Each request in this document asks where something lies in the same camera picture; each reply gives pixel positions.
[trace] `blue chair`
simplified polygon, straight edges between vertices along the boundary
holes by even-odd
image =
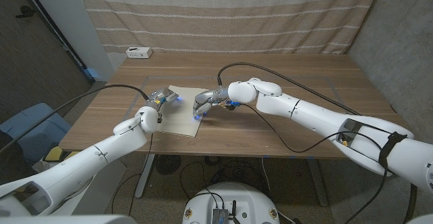
[[[53,109],[47,104],[39,103],[4,122],[0,125],[0,131],[16,138],[52,111]],[[69,123],[56,113],[21,138],[18,144],[24,152],[27,163],[33,165],[40,161],[51,148],[59,144],[70,128]]]

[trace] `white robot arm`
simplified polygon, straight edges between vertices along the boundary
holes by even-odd
[[[392,122],[333,112],[286,95],[279,85],[256,78],[197,95],[193,113],[194,116],[203,114],[211,105],[228,99],[235,103],[250,103],[256,98],[256,107],[261,112],[292,119],[323,137],[334,134],[328,140],[366,169],[383,175],[383,166],[387,166],[390,171],[387,176],[396,173],[433,193],[433,170],[430,168],[433,164],[433,145],[414,140],[410,131]]]
[[[145,145],[146,133],[154,133],[161,117],[159,107],[177,99],[168,88],[155,91],[134,118],[114,127],[114,135],[79,152],[42,173],[0,186],[0,217],[44,216],[112,161]],[[30,193],[17,194],[27,188]]]

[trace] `beige curtain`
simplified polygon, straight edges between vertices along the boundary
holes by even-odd
[[[344,53],[373,0],[83,1],[108,53]]]

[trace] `power strip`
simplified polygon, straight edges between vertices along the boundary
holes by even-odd
[[[127,49],[128,58],[149,58],[151,54],[150,47],[130,47]]]

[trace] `cardboard sheet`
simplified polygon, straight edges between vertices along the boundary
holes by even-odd
[[[178,93],[180,99],[162,105],[160,109],[162,123],[158,124],[158,131],[195,137],[202,118],[194,119],[192,117],[192,107],[196,95],[207,89],[183,88],[172,85],[169,89]]]

